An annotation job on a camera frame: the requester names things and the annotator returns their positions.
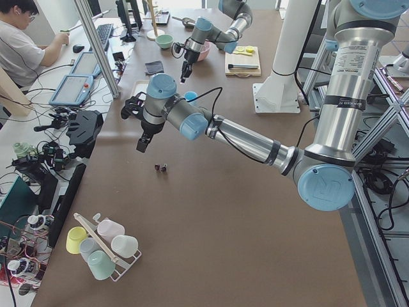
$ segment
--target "pink bowl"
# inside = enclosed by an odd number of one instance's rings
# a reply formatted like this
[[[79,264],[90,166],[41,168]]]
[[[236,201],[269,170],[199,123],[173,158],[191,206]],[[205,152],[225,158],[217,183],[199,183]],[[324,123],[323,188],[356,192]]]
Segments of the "pink bowl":
[[[204,45],[202,47],[202,50],[200,51],[200,55],[199,55],[199,58],[197,59],[197,61],[204,60],[207,57],[207,55],[209,54],[209,51],[210,51],[210,42],[205,41]]]

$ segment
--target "cutting board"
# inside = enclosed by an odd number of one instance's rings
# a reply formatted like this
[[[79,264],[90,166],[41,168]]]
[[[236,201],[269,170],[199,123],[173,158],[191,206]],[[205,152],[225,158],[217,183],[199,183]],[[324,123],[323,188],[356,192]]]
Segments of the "cutting board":
[[[258,65],[257,69],[229,69],[229,64],[241,64],[241,65]],[[251,75],[261,75],[260,58],[258,56],[258,48],[254,47],[252,56],[245,56],[243,54],[228,54],[226,53],[224,61],[224,71],[226,75],[236,75],[238,77],[247,77]]]

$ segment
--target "black mouse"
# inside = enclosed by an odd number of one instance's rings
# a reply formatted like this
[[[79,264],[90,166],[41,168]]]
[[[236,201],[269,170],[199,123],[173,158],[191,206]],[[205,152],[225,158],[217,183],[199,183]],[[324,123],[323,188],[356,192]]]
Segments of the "black mouse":
[[[81,52],[84,48],[85,48],[85,46],[83,46],[83,45],[74,45],[74,46],[72,46],[72,52],[74,52],[74,53],[79,53],[79,52]]]

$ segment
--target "white t-shirt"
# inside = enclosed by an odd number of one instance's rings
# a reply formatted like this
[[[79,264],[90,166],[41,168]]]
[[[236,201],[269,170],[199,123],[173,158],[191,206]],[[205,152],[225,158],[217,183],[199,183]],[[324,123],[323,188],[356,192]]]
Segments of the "white t-shirt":
[[[44,53],[20,29],[0,20],[0,65],[15,83],[32,85],[43,70]]]

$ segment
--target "person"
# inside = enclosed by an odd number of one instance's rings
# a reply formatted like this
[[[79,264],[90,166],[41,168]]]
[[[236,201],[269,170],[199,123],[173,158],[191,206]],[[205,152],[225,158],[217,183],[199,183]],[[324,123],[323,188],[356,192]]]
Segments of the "person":
[[[22,31],[36,15],[34,0],[0,0],[0,66],[19,88],[32,85],[69,43],[67,33],[58,33],[49,46],[37,46]]]

